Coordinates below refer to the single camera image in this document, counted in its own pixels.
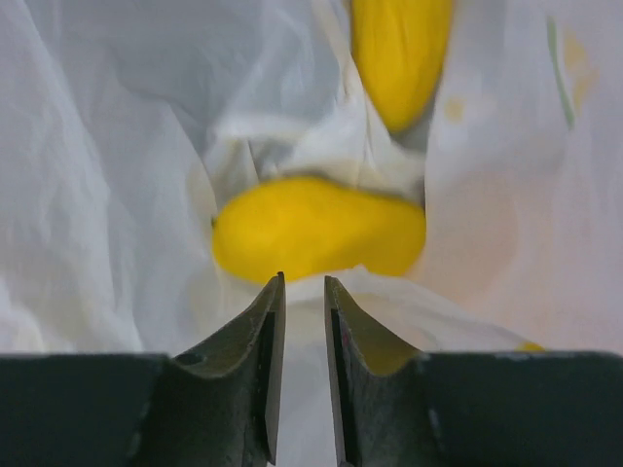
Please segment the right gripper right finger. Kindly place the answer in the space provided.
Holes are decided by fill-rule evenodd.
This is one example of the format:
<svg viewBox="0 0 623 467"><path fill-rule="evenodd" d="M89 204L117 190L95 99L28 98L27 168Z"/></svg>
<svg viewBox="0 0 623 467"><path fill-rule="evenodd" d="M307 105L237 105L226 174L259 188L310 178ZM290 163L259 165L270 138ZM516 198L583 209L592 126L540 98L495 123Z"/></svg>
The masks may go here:
<svg viewBox="0 0 623 467"><path fill-rule="evenodd" d="M428 421L418 351L324 278L324 318L337 464L426 466Z"/></svg>

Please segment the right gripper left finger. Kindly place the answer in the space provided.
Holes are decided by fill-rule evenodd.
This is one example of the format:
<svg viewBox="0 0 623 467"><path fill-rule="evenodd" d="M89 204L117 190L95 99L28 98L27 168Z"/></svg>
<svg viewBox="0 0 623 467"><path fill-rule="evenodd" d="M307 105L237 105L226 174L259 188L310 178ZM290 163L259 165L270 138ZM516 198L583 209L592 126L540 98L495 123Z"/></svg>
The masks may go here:
<svg viewBox="0 0 623 467"><path fill-rule="evenodd" d="M245 311L176 357L168 465L276 463L284 340L278 273Z"/></svg>

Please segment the white plastic bag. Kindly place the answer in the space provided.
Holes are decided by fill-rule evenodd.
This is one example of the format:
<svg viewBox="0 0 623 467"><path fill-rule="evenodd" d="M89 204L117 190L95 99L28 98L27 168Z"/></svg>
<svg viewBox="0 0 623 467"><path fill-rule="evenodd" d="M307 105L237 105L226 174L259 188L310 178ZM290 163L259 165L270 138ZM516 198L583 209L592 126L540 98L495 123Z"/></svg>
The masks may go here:
<svg viewBox="0 0 623 467"><path fill-rule="evenodd" d="M315 175L422 202L399 277L285 283L276 463L339 466L324 278L414 347L426 466L622 462L622 5L459 1L391 135L348 1L1 5L1 462L170 466L175 359L269 280L214 219Z"/></svg>

